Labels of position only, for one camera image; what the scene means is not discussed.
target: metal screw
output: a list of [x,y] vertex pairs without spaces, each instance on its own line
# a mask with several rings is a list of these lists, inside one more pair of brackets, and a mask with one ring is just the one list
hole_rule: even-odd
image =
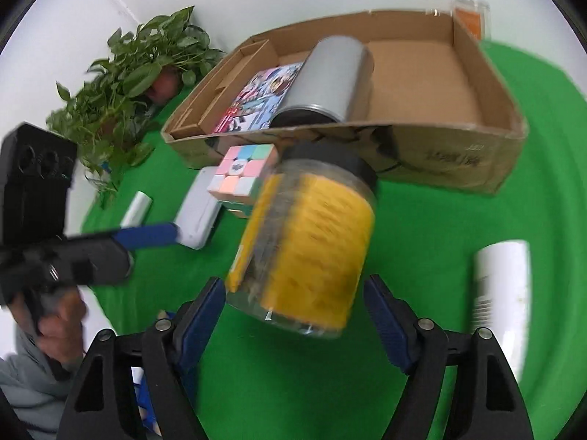
[[418,319],[418,326],[424,329],[424,331],[430,331],[434,329],[434,321],[427,317],[423,317],[422,319]]
[[155,323],[155,329],[157,331],[167,331],[171,327],[171,321],[169,319],[159,319]]
[[493,337],[493,333],[486,327],[482,327],[478,332],[479,337],[482,339],[491,339]]
[[102,329],[102,331],[98,333],[98,340],[102,342],[107,341],[111,337],[112,331],[110,329]]

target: blue gripper pad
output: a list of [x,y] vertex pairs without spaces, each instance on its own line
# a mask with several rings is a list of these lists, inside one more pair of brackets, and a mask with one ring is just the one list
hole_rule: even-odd
[[410,358],[408,336],[386,301],[386,292],[391,296],[391,292],[379,276],[372,276],[365,281],[363,286],[363,299],[389,362],[399,367],[401,372],[405,374],[416,360]]
[[127,250],[173,245],[177,242],[178,228],[174,223],[159,223],[114,232],[112,238]]
[[174,366],[190,401],[196,397],[196,372],[226,300],[224,283],[211,278],[181,316],[173,334]]

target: table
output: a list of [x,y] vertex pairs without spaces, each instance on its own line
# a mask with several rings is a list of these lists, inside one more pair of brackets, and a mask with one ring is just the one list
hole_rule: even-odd
[[[515,170],[495,197],[381,183],[363,274],[379,273],[419,316],[466,331],[474,253],[506,239],[529,241],[532,319],[521,391],[536,440],[551,440],[587,388],[587,104],[548,63],[500,44],[483,48],[529,121]],[[85,232],[116,227],[138,190],[153,198],[149,223],[173,220],[195,172],[158,133],[147,139],[156,150],[127,173],[110,207],[92,208]],[[126,286],[95,290],[115,329],[142,330],[160,309],[194,298],[209,276],[225,276],[244,226],[225,213],[201,251],[138,252]],[[447,371],[431,439],[442,437],[455,374]],[[212,440],[379,439],[405,380],[387,362],[360,293],[333,341],[281,331],[227,306],[201,360],[197,412]]]

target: green plant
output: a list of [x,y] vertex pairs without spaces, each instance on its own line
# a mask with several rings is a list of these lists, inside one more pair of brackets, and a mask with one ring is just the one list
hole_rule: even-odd
[[144,93],[163,68],[181,72],[186,85],[199,82],[223,55],[209,48],[209,36],[190,23],[193,7],[160,15],[136,34],[119,28],[108,39],[109,58],[93,61],[89,73],[97,73],[74,96],[57,82],[65,107],[47,118],[50,130],[79,146],[81,162],[93,174],[88,177],[105,203],[116,193],[124,171],[142,163],[153,147],[141,142],[152,123],[154,108]]

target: pastel puzzle cube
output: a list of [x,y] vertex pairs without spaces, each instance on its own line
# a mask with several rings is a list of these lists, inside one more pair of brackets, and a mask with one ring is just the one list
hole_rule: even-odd
[[216,169],[208,191],[229,211],[248,216],[263,181],[278,159],[272,143],[233,146]]

